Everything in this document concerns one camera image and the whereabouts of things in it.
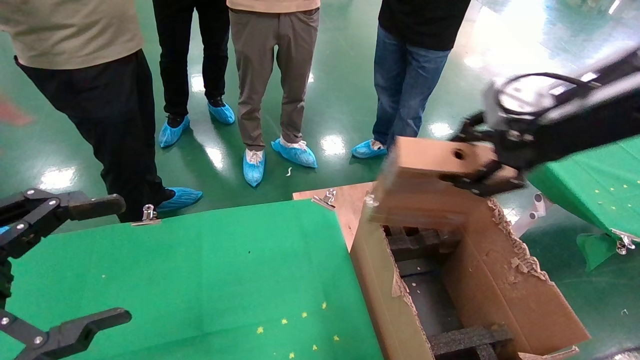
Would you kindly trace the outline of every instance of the cardboard piece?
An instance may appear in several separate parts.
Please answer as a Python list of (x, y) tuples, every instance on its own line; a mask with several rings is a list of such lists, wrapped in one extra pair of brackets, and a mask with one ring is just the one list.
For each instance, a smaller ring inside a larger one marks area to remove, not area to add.
[[(333, 201), (335, 214), (338, 216), (342, 235), (344, 235), (344, 242), (347, 244), (349, 251), (351, 250), (351, 244), (353, 244), (356, 229), (358, 229), (358, 221), (362, 212), (362, 199), (373, 189), (373, 185), (374, 183), (362, 183), (333, 188), (335, 190), (335, 200)], [(327, 190), (320, 189), (293, 193), (293, 199), (311, 199), (313, 196), (318, 196), (322, 199)]]
[[(452, 164), (452, 149), (470, 155)], [(433, 356), (411, 297), (397, 286), (402, 281), (380, 224), (457, 232), (462, 241), (445, 263), (442, 280), (460, 320), (465, 327), (506, 324), (520, 359), (562, 359), (589, 339), (537, 259), (513, 235), (500, 206), (437, 178), (442, 172), (469, 173), (490, 156), (481, 145), (399, 138), (374, 187), (378, 205), (363, 207), (351, 259), (387, 360)]]

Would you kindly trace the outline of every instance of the hole in cardboard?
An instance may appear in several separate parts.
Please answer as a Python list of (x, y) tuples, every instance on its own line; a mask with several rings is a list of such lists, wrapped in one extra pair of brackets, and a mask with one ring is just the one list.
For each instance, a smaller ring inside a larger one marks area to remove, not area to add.
[(462, 149), (454, 149), (453, 150), (453, 157), (458, 159), (458, 160), (464, 160), (465, 159), (465, 153), (462, 151)]
[(402, 228), (404, 230), (404, 233), (407, 236), (416, 236), (418, 234), (420, 234), (420, 229), (418, 229), (417, 227), (403, 227)]
[(385, 232), (385, 236), (391, 236), (391, 228), (388, 225), (382, 225), (382, 231)]

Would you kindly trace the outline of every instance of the black cable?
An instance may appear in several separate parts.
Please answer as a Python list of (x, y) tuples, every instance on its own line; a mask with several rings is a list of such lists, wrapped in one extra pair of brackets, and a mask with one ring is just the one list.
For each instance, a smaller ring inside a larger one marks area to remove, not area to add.
[(526, 111), (517, 111), (517, 110), (509, 109), (509, 108), (505, 107), (502, 104), (502, 102), (500, 101), (500, 95), (504, 93), (504, 91), (507, 88), (507, 86), (509, 86), (510, 84), (514, 83), (515, 81), (518, 81), (518, 80), (523, 79), (523, 78), (528, 78), (530, 76), (540, 76), (540, 77), (543, 77), (543, 78), (550, 78), (550, 79), (560, 80), (560, 81), (564, 81), (565, 83), (573, 84), (575, 86), (588, 86), (589, 85), (588, 82), (582, 81), (580, 79), (572, 78), (571, 76), (566, 76), (566, 75), (562, 75), (562, 74), (556, 74), (554, 72), (533, 72), (533, 73), (530, 73), (530, 74), (518, 75), (518, 76), (515, 76), (515, 77), (510, 78), (507, 81), (505, 81), (498, 88), (498, 91), (495, 93), (495, 103), (496, 103), (496, 105), (498, 106), (498, 108), (502, 112), (504, 112), (505, 114), (508, 114), (508, 115), (539, 117), (539, 116), (542, 116), (544, 113), (546, 113), (547, 111), (549, 111), (549, 110), (551, 110), (553, 108), (553, 106), (551, 106), (549, 108), (545, 108), (545, 109), (538, 110), (538, 111), (526, 112)]

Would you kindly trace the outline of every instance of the jeans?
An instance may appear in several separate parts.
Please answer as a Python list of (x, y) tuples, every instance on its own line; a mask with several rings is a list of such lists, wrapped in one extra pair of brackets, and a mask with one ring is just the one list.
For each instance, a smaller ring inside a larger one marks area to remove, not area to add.
[(74, 70), (15, 62), (93, 147), (107, 192), (119, 194), (127, 205), (118, 215), (121, 222), (140, 221), (144, 205), (157, 207), (171, 198), (156, 169), (153, 81), (142, 50)]
[(374, 84), (378, 113), (373, 138), (387, 147), (396, 136), (417, 137), (427, 100), (450, 51), (407, 45), (378, 26)]
[(202, 79), (208, 100), (225, 94), (229, 43), (229, 10), (225, 0), (153, 0), (160, 42), (160, 77), (164, 86), (164, 112), (188, 114), (187, 57), (193, 10), (198, 12), (204, 59)]

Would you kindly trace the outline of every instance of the blue jeans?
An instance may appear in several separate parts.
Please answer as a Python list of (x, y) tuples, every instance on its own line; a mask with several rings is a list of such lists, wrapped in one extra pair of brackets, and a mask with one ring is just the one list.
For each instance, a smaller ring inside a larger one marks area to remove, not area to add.
[(378, 114), (373, 138), (387, 147), (396, 136), (417, 137), (427, 100), (450, 51), (407, 45), (378, 26), (374, 84)]

